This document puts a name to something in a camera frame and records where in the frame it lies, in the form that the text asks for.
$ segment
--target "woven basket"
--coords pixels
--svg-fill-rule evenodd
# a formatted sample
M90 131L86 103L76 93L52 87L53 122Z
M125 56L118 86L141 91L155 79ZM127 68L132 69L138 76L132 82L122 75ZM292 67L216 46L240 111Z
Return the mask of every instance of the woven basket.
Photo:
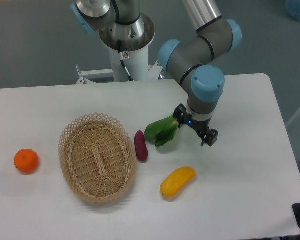
M92 203L121 197L136 177L133 143L120 122L104 114L69 124L61 135L59 159L71 190Z

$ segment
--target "yellow mango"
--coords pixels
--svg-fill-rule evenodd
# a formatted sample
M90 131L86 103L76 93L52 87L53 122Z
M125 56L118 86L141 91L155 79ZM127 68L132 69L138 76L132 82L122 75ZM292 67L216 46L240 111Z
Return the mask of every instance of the yellow mango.
M196 175L196 171L190 166L178 168L161 183L160 191L162 195L165 198L174 197Z

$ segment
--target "orange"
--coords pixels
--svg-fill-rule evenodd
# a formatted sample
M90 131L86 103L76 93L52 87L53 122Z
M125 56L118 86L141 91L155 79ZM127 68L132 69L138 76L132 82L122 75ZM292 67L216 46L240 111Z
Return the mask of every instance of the orange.
M14 165L20 172L31 174L38 168L38 154L31 149L22 149L14 156Z

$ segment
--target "purple sweet potato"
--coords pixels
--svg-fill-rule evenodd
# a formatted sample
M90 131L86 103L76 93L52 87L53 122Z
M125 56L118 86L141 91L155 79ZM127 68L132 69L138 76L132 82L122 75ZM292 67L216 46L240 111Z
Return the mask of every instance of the purple sweet potato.
M136 157L145 163L148 159L148 149L146 145L146 139L142 131L138 131L134 136L134 146Z

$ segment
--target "white bracket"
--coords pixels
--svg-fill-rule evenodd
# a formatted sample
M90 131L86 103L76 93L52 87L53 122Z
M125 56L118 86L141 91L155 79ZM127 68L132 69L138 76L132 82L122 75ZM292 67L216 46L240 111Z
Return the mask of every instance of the white bracket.
M104 82L105 79L111 79L109 82L113 82L114 73L112 69L103 69L103 70L93 70L93 71L80 71L79 66L75 66L79 80L76 84L91 84ZM165 73L163 72L162 66L155 62L153 66L148 66L148 80L149 81L157 81L163 79Z

